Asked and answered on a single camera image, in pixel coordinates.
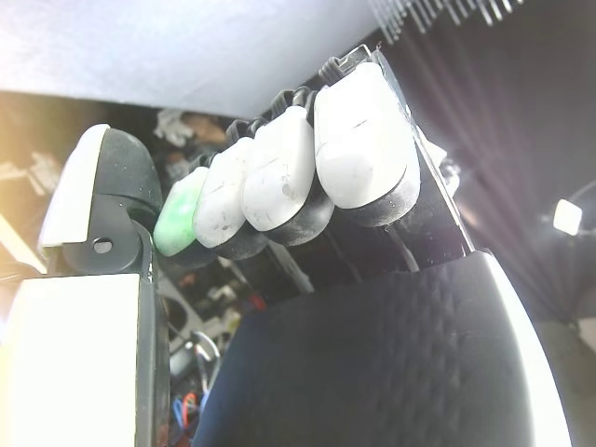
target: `hole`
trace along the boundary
hole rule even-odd
[[[93,250],[98,254],[107,253],[112,249],[112,241],[107,237],[100,237],[93,242]]]

